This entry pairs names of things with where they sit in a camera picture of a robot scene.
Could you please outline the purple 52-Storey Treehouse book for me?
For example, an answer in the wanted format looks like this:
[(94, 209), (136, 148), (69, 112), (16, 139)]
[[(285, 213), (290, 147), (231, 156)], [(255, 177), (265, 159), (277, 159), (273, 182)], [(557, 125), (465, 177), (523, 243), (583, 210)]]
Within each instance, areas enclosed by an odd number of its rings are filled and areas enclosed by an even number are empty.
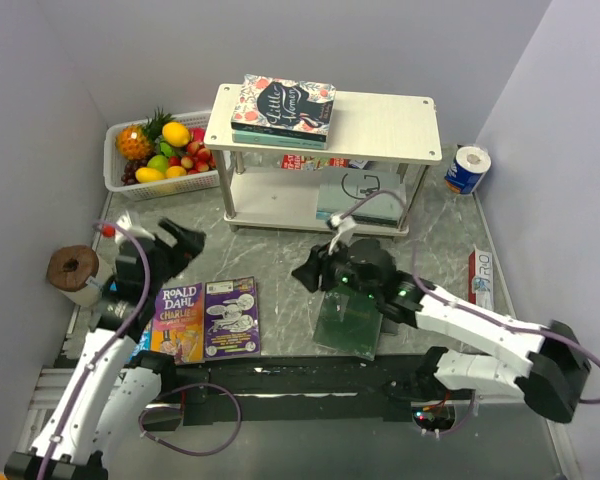
[(258, 294), (253, 276), (208, 282), (204, 308), (205, 361), (260, 354)]

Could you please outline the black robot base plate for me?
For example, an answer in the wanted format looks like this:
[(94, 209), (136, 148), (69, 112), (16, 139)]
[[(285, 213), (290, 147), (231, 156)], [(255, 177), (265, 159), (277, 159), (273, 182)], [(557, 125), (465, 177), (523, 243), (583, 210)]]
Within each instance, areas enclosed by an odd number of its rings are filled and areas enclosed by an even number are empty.
[(409, 422), (415, 406), (470, 397), (434, 378), (435, 357), (252, 357), (179, 366), (159, 399), (179, 406), (187, 426), (236, 419)]

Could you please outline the Little Women floral book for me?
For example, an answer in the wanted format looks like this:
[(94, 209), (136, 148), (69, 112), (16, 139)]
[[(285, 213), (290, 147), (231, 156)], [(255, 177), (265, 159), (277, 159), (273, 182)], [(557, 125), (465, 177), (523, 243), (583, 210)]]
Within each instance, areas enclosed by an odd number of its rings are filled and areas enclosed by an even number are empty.
[(329, 83), (246, 74), (231, 114), (234, 131), (325, 144), (336, 88)]

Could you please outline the teal paperback book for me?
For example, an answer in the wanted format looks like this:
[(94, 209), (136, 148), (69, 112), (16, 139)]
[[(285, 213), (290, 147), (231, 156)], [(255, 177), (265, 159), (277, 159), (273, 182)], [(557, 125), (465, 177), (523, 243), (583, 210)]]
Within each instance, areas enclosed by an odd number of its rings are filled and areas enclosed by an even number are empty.
[(327, 149), (327, 146), (324, 142), (239, 130), (232, 131), (232, 140), (235, 143), (245, 143), (251, 145), (299, 147), (315, 150)]

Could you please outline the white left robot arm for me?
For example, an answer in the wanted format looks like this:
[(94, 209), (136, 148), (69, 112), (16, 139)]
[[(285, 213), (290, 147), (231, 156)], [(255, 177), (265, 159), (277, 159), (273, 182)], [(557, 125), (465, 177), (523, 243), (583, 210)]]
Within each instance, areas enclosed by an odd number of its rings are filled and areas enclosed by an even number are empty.
[(118, 255), (93, 308), (82, 352), (48, 422), (25, 452), (12, 453), (8, 479), (106, 479), (124, 427), (152, 401), (178, 389), (174, 359), (131, 354), (153, 319), (159, 291), (204, 250), (206, 235), (168, 218), (168, 244), (129, 216), (113, 224)]

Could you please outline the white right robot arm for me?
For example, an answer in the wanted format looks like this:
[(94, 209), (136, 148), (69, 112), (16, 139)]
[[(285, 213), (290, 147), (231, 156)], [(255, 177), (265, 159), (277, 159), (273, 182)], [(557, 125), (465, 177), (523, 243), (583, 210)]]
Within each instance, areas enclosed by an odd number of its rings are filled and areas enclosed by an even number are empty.
[(345, 287), (370, 299), (388, 319), (460, 341), (474, 353), (432, 348), (417, 386), (436, 399), (446, 391), (522, 399), (536, 414), (569, 423), (591, 372), (573, 330), (559, 321), (543, 326), (470, 304), (397, 268), (376, 239), (350, 246), (316, 245), (292, 271), (306, 290)]

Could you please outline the red 13-Storey Treehouse book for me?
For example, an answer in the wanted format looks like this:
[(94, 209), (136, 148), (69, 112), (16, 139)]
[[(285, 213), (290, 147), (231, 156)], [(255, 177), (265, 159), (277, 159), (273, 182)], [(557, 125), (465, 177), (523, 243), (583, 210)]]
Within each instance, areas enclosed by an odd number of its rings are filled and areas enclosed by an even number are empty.
[(287, 154), (281, 161), (281, 167), (287, 170), (316, 171), (324, 167), (347, 168), (349, 160), (344, 158), (311, 157)]

